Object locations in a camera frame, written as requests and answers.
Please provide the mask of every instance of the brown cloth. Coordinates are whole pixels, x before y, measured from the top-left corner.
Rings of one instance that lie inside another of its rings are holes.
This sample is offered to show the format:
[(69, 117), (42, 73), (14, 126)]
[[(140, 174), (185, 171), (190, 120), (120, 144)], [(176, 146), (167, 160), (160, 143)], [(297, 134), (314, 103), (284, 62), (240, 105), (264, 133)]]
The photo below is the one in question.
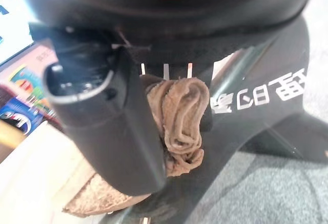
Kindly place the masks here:
[[(207, 86), (196, 78), (165, 81), (144, 75), (141, 80), (146, 85), (148, 102), (167, 149), (167, 176), (189, 173), (201, 164), (204, 156), (199, 124), (209, 102)], [(69, 160), (74, 158), (76, 168), (72, 169), (74, 173), (67, 173), (72, 176), (53, 197), (62, 211), (86, 217), (124, 209), (150, 196), (122, 194), (103, 180), (79, 151), (66, 151), (66, 154)]]
[[(141, 77), (144, 83), (151, 78)], [(189, 173), (204, 156), (199, 124), (210, 98), (206, 84), (197, 78), (163, 80), (147, 91), (154, 120), (168, 150), (167, 176)]]

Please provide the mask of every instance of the gray floor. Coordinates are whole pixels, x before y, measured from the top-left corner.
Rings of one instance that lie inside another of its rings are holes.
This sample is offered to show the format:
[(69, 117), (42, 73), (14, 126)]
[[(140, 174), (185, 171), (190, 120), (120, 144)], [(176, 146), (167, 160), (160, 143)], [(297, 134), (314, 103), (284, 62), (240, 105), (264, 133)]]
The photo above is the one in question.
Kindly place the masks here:
[[(311, 42), (304, 108), (328, 121), (328, 0), (304, 12)], [(328, 166), (236, 153), (193, 214), (192, 223), (328, 223)]]

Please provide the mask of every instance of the beige surface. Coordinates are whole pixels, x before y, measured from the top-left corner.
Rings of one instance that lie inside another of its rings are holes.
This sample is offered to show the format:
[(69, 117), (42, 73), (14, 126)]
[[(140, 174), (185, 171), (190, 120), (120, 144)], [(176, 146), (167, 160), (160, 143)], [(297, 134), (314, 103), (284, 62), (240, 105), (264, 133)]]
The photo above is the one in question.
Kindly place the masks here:
[(55, 210), (51, 204), (56, 189), (49, 186), (60, 185), (67, 177), (52, 165), (59, 151), (69, 151), (72, 146), (72, 141), (45, 122), (0, 164), (0, 223), (82, 224), (100, 220), (101, 216), (73, 217)]

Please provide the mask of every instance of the brown rag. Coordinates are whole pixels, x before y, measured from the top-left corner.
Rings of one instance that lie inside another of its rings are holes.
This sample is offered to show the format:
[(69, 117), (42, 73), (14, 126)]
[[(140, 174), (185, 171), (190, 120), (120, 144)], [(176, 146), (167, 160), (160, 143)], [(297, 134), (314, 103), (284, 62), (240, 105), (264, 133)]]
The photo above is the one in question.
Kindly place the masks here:
[[(204, 150), (200, 148), (199, 124), (209, 102), (207, 86), (196, 78), (168, 81), (149, 75), (140, 78), (147, 87), (147, 99), (167, 149), (167, 176), (189, 173), (201, 164), (204, 156)], [(79, 159), (75, 159), (78, 170), (72, 169), (75, 173), (53, 197), (55, 205), (64, 212), (86, 217), (124, 209), (150, 196), (132, 197), (120, 193), (93, 169), (90, 170), (90, 165), (77, 148), (71, 152), (70, 160), (73, 155)], [(83, 168), (87, 169), (88, 177), (83, 175)]]
[(199, 124), (209, 96), (207, 86), (197, 78), (164, 80), (148, 91), (154, 120), (168, 150), (167, 176), (189, 173), (201, 164), (204, 150)]

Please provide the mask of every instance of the folded towel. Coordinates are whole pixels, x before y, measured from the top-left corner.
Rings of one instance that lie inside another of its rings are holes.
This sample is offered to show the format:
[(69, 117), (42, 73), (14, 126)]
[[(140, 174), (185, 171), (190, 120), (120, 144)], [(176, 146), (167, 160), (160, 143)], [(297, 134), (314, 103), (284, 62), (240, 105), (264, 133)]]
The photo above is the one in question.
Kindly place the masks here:
[[(199, 124), (209, 102), (207, 86), (196, 78), (165, 81), (144, 75), (141, 81), (166, 149), (167, 176), (189, 173), (204, 156)], [(86, 217), (124, 209), (150, 196), (120, 193), (93, 170), (76, 147), (63, 152), (60, 159), (67, 179), (57, 187), (53, 201), (64, 212)], [(70, 171), (65, 161), (71, 163)]]

